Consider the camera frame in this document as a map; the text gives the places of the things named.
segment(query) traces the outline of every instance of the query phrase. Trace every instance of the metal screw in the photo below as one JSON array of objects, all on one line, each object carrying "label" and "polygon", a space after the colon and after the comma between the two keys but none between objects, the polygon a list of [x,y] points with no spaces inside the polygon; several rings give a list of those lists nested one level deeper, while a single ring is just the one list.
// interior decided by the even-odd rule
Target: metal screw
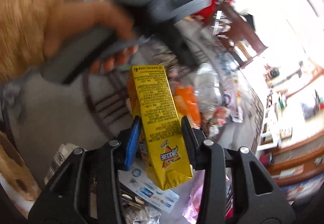
[{"label": "metal screw", "polygon": [[113,139],[109,142],[110,146],[115,147],[119,145],[119,141],[116,139]]},{"label": "metal screw", "polygon": [[246,146],[243,146],[240,148],[240,152],[243,153],[243,154],[247,154],[250,150],[246,147]]},{"label": "metal screw", "polygon": [[80,147],[75,148],[75,149],[73,150],[73,153],[74,153],[75,155],[80,155],[80,154],[82,154],[82,152],[83,152],[83,150],[82,150],[82,148],[80,148]]},{"label": "metal screw", "polygon": [[212,146],[214,144],[214,141],[211,139],[204,140],[204,145],[206,146]]}]

